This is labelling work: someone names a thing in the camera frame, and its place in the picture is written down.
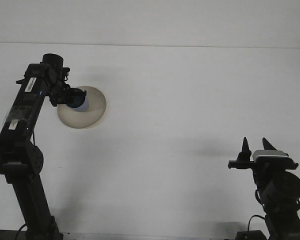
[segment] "sticker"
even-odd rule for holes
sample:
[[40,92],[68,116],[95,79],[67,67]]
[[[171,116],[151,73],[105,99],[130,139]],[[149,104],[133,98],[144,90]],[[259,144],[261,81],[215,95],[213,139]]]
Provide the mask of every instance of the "sticker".
[[26,86],[26,88],[24,90],[26,93],[30,93],[32,91],[32,88],[34,87],[36,80],[37,80],[36,77],[30,78],[28,85]]
[[16,130],[18,122],[19,122],[18,119],[12,119],[9,126],[9,130]]

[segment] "white backdrop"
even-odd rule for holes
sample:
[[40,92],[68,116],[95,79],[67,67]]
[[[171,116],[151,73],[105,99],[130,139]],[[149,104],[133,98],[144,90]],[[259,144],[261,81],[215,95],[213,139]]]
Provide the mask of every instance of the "white backdrop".
[[300,48],[300,0],[0,0],[0,42]]
[[[48,99],[39,115],[42,182],[62,232],[234,238],[263,214],[251,171],[227,167],[243,137],[300,164],[300,49],[0,43],[0,130],[15,80],[45,53],[108,103],[89,129],[63,125]],[[23,222],[0,175],[0,229]]]

